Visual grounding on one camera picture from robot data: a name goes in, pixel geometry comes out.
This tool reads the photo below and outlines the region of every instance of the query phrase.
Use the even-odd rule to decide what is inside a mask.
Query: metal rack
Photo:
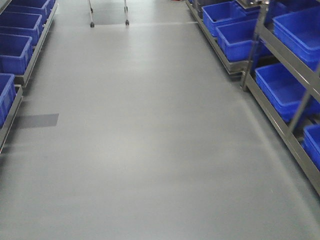
[[[6,9],[6,7],[11,3],[11,0],[0,0],[0,14]]]
[[[249,89],[262,110],[265,112],[274,128],[289,148],[290,152],[310,180],[314,189],[320,195],[320,171],[314,165],[310,157],[307,155],[302,145],[299,143],[298,137],[295,135],[297,123],[307,106],[311,96],[320,102],[320,65],[316,72],[313,72],[305,65],[289,48],[287,48],[273,33],[271,27],[265,26],[267,15],[272,12],[269,0],[263,0],[261,5],[258,22],[255,27],[253,46],[250,53],[246,70],[241,78],[241,86],[244,90]],[[258,87],[254,71],[259,59],[259,52],[263,40],[265,46],[272,54],[296,77],[296,79],[305,87],[306,91],[302,98],[301,104],[297,109],[293,119],[286,124],[280,117],[276,109],[270,103],[263,91]]]
[[[186,5],[189,7],[192,16],[194,19],[198,22],[202,32],[206,36],[207,40],[211,44],[213,50],[215,51],[216,55],[219,57],[221,60],[224,68],[230,75],[236,75],[241,73],[248,65],[247,60],[243,61],[235,61],[235,62],[230,62],[228,61],[227,57],[225,56],[224,52],[221,50],[221,48],[218,45],[217,38],[213,37],[207,27],[205,26],[204,22],[202,19],[198,16],[197,11],[193,8],[192,4],[189,2],[189,0],[186,0]]]
[[[257,7],[261,4],[261,0],[236,0],[244,9]]]
[[[95,23],[94,23],[94,18],[92,16],[92,14],[94,13],[94,9],[92,8],[91,5],[91,0],[87,0],[88,1],[88,5],[89,5],[89,14],[90,14],[90,27],[94,28],[95,27]],[[129,25],[129,19],[128,19],[128,7],[127,7],[127,0],[124,0],[124,13],[125,13],[125,25],[128,26]]]
[[[5,119],[5,122],[2,128],[0,129],[0,153],[5,145],[6,139],[8,137],[8,134],[15,120],[15,117],[17,115],[18,109],[20,107],[20,104],[23,98],[22,96],[23,90],[21,85],[15,85],[15,91],[16,91],[16,96],[14,98],[10,111]]]
[[[50,13],[45,25],[44,25],[44,28],[43,28],[42,34],[39,38],[39,41],[38,41],[35,49],[33,50],[33,54],[30,59],[30,62],[29,62],[23,75],[16,75],[15,76],[15,79],[14,79],[15,84],[22,85],[24,88],[27,86],[29,79],[30,79],[30,76],[32,74],[32,71],[34,70],[34,67],[36,65],[41,48],[46,40],[46,36],[49,32],[49,28],[53,22],[54,17],[55,17],[55,13],[57,11],[57,8],[58,8],[58,1],[55,1],[55,4],[51,10],[51,13]]]

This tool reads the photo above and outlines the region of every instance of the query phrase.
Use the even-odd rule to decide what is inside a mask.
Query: floor
[[[318,240],[320,199],[184,2],[60,1],[0,157],[2,240]]]

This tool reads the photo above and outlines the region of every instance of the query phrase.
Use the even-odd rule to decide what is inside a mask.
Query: plastic crate
[[[217,36],[217,27],[245,20],[256,19],[259,9],[246,11],[236,1],[204,6],[203,23],[211,35]]]
[[[0,34],[0,72],[23,75],[33,54],[32,38]]]
[[[51,0],[12,0],[6,7],[6,12],[42,15],[45,24],[51,13]]]
[[[271,11],[266,18],[266,23],[271,23],[272,19],[277,16],[289,14],[292,12],[298,12],[305,9],[320,6],[320,2],[317,0],[277,0],[271,1]]]
[[[225,2],[230,2],[231,0],[197,0],[197,12],[198,16],[202,19],[203,18],[203,10],[202,7],[208,6],[208,5],[213,5],[213,4],[220,4],[220,3],[225,3]]]
[[[50,0],[50,2],[49,2],[50,9],[54,8],[55,3],[56,3],[56,0]]]
[[[320,60],[320,7],[273,19],[274,34],[312,70]]]
[[[256,83],[285,122],[295,115],[306,89],[281,64],[259,67],[255,70]],[[302,116],[320,113],[320,104],[313,97]]]
[[[304,128],[303,148],[320,170],[320,125],[310,125]]]
[[[16,97],[14,74],[0,73],[0,127],[4,125]]]
[[[236,22],[217,27],[218,45],[230,62],[247,60],[253,46],[257,20]],[[263,46],[261,56],[271,55]]]
[[[19,12],[3,12],[0,14],[0,33],[32,37],[32,45],[38,43],[43,30],[42,16]]]

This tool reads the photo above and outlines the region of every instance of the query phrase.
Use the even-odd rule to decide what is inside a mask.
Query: cart leg
[[[95,27],[95,23],[94,23],[94,19],[92,17],[92,13],[94,12],[94,10],[91,7],[91,2],[90,0],[88,0],[88,5],[89,5],[89,13],[90,13],[90,19],[91,19],[91,23],[90,23],[90,27],[94,28]]]
[[[129,25],[127,0],[124,0],[125,25]]]

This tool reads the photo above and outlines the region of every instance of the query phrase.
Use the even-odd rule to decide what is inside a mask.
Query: metal upright post
[[[127,0],[124,0],[125,25],[129,25]]]
[[[260,13],[258,16],[258,21],[257,21],[255,29],[254,29],[254,34],[253,34],[253,39],[252,39],[253,44],[252,44],[252,48],[250,51],[248,64],[247,64],[245,71],[242,73],[242,77],[241,77],[241,86],[244,91],[247,90],[246,78],[249,74],[251,74],[255,70],[257,63],[258,63],[258,60],[259,60],[261,48],[263,46],[262,42],[260,41],[260,33],[265,25],[265,20],[266,20],[267,14],[269,12],[269,3],[270,3],[270,0],[263,0],[262,1]]]
[[[318,67],[316,69],[316,75],[320,76],[320,64],[318,64]],[[291,122],[288,126],[288,133],[292,133],[295,130],[297,123],[299,122],[305,108],[307,107],[307,105],[310,101],[310,98],[311,98],[311,93],[310,93],[310,91],[306,90],[305,94],[302,98],[302,101],[299,105],[299,108],[297,109],[296,113],[294,114],[293,119],[291,120]]]
[[[88,5],[89,5],[89,13],[90,13],[90,19],[91,19],[91,23],[90,23],[90,27],[94,28],[95,27],[95,23],[94,23],[94,19],[92,17],[92,13],[94,12],[93,8],[91,7],[91,2],[90,0],[88,0]]]

